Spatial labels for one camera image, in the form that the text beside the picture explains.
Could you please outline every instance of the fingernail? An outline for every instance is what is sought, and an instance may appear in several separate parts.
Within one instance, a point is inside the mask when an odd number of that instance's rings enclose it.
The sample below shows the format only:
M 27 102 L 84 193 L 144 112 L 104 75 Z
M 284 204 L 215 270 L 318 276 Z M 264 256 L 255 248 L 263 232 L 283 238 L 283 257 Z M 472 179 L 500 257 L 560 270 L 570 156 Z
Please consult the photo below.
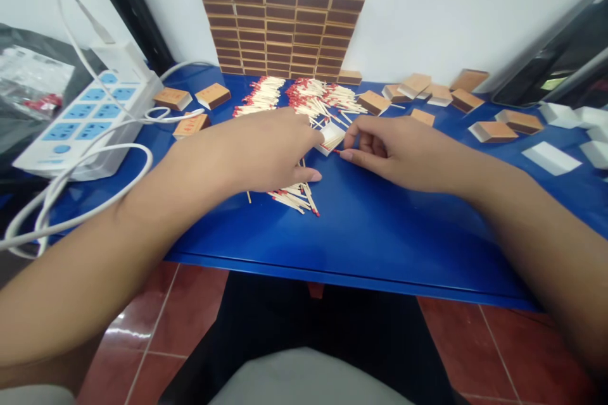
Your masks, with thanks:
M 346 161 L 352 161 L 353 153 L 351 151 L 341 151 L 340 158 L 345 159 Z

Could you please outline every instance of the stack of matchboxes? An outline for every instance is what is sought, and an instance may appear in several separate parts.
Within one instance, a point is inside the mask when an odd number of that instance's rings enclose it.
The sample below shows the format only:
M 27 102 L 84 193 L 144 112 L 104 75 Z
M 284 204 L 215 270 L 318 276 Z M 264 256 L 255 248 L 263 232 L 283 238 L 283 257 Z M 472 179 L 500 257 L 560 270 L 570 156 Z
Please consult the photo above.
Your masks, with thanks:
M 342 62 L 365 0 L 203 0 L 222 73 L 361 83 Z

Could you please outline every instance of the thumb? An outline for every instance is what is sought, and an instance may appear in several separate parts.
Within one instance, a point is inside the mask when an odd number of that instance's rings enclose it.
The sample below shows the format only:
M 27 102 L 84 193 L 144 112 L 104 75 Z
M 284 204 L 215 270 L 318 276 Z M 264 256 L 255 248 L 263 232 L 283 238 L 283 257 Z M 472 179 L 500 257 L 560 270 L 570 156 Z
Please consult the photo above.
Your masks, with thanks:
M 322 179 L 319 171 L 313 168 L 304 168 L 296 166 L 293 168 L 293 183 L 299 184 L 304 182 L 318 182 Z
M 386 158 L 363 152 L 358 149 L 347 149 L 345 151 L 341 151 L 340 158 L 380 176 L 382 175 L 382 171 L 384 170 L 384 166 L 386 164 Z

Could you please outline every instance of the hand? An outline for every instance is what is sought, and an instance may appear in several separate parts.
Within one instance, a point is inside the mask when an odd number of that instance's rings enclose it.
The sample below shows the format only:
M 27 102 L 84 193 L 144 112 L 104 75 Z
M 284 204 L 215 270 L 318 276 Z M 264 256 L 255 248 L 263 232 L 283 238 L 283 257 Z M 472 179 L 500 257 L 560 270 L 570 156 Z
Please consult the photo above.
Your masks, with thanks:
M 317 170 L 297 166 L 321 142 L 323 135 L 310 128 L 308 116 L 283 108 L 244 115 L 182 139 L 163 164 L 170 164 L 165 168 L 173 180 L 188 189 L 216 182 L 228 196 L 265 192 L 321 180 Z
M 359 150 L 352 149 L 360 136 Z M 340 156 L 410 190 L 467 197 L 489 174 L 515 169 L 475 151 L 428 125 L 403 116 L 359 116 Z

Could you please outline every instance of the forearm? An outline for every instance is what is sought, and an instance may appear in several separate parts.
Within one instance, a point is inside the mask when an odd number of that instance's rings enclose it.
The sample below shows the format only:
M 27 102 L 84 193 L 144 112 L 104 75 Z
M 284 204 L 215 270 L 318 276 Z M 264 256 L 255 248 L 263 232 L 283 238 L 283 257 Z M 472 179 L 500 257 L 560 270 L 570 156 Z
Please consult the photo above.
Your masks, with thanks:
M 153 171 L 2 290 L 0 366 L 61 354 L 103 331 L 179 236 L 228 196 L 208 183 L 189 201 L 166 191 L 164 175 Z
M 608 371 L 608 242 L 511 166 L 466 199 L 504 254 L 595 371 Z

